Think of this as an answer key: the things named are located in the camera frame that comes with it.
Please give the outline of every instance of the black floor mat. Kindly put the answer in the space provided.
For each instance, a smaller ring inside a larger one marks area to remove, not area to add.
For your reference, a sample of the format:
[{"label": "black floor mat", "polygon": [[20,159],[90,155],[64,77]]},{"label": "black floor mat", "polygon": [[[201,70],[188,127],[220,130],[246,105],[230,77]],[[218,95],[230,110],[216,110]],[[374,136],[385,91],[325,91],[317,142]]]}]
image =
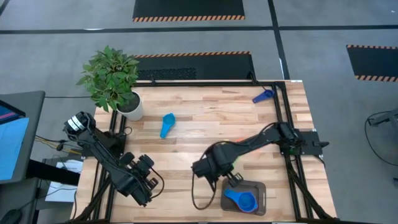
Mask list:
[{"label": "black floor mat", "polygon": [[136,0],[133,22],[245,19],[242,0]]},{"label": "black floor mat", "polygon": [[139,80],[247,80],[250,52],[136,55]]},{"label": "black floor mat", "polygon": [[368,45],[347,45],[355,78],[398,82],[398,48]]}]

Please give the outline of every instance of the white paper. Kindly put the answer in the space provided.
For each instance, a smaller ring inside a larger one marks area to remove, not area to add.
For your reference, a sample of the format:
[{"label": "white paper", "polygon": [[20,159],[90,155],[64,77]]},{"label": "white paper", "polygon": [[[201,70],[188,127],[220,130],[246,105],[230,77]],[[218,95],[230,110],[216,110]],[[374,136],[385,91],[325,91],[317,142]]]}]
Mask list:
[{"label": "white paper", "polygon": [[[83,168],[83,162],[76,160],[68,160],[64,163],[57,162],[56,167],[62,168],[66,166],[67,170],[72,172],[80,173]],[[51,182],[49,191],[45,198],[46,202],[74,202],[74,196],[77,186],[61,184],[58,182]]]}]

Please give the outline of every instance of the white flower pot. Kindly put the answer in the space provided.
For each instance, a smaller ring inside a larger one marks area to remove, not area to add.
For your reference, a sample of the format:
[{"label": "white flower pot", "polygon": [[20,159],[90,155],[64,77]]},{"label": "white flower pot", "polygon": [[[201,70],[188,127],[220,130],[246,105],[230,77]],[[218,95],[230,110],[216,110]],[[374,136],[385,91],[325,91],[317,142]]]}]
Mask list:
[{"label": "white flower pot", "polygon": [[138,121],[144,115],[144,109],[142,107],[142,99],[136,91],[132,91],[132,92],[135,94],[136,97],[139,98],[139,103],[138,104],[135,103],[137,105],[134,105],[134,109],[132,109],[130,112],[127,112],[127,111],[122,112],[119,110],[119,108],[118,108],[118,112],[123,114],[127,119],[129,119],[131,121]]}]

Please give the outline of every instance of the green leaves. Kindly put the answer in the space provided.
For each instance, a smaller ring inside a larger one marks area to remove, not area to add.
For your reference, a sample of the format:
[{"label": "green leaves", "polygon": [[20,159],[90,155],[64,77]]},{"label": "green leaves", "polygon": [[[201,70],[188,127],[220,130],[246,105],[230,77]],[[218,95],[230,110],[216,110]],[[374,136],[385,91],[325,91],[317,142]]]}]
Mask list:
[{"label": "green leaves", "polygon": [[83,65],[84,76],[77,85],[84,84],[96,106],[116,110],[134,98],[131,87],[138,78],[138,63],[133,55],[106,46]]}]

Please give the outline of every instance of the potted plant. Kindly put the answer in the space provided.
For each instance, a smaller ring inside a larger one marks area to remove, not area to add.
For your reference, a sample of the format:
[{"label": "potted plant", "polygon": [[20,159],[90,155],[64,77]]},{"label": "potted plant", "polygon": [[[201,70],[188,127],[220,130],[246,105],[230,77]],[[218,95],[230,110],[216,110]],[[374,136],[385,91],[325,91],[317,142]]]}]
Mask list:
[{"label": "potted plant", "polygon": [[127,56],[122,50],[106,46],[83,66],[84,76],[77,85],[84,84],[96,106],[103,107],[106,112],[110,106],[137,121],[144,114],[139,94],[131,90],[138,78],[137,64],[133,55]]}]

